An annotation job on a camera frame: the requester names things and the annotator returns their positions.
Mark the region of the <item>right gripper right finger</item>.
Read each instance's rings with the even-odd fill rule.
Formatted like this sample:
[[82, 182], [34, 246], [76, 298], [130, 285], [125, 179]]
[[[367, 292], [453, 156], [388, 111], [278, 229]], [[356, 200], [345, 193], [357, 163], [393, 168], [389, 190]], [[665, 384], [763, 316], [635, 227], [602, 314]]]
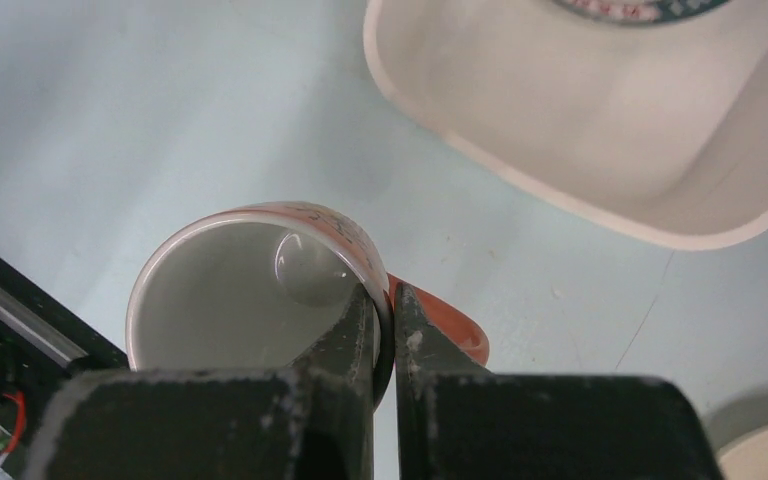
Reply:
[[394, 292], [405, 479], [718, 479], [696, 411], [652, 376], [497, 374]]

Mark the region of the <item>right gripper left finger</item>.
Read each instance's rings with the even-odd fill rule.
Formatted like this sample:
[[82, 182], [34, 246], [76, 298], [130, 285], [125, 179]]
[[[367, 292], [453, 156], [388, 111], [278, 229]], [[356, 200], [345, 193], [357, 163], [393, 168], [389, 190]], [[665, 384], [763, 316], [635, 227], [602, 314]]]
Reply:
[[99, 370], [49, 401], [26, 479], [369, 479], [374, 307], [356, 287], [288, 366]]

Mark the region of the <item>pink ceramic mug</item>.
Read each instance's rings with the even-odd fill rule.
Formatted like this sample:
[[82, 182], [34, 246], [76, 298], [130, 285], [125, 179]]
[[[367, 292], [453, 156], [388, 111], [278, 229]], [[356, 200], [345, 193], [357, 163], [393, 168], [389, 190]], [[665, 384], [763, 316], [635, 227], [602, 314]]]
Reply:
[[372, 239], [338, 211], [303, 201], [222, 211], [173, 234], [142, 268], [126, 313], [128, 362], [135, 370], [280, 367], [363, 288], [380, 402], [395, 355], [394, 285]]

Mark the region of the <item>white rectangular basin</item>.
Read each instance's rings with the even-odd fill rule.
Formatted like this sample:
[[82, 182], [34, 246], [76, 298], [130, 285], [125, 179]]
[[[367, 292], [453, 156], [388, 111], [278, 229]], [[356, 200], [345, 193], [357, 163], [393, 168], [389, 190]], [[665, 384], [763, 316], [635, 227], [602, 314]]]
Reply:
[[371, 1], [363, 46], [402, 113], [556, 207], [677, 250], [768, 229], [768, 1], [652, 26]]

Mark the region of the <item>blue rimmed plate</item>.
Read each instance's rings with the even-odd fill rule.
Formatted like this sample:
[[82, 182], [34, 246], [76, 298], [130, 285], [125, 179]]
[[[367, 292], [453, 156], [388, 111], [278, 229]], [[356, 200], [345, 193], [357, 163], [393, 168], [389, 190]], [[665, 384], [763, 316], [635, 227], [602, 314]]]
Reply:
[[729, 0], [559, 0], [555, 4], [581, 17], [625, 26], [681, 22], [704, 15]]

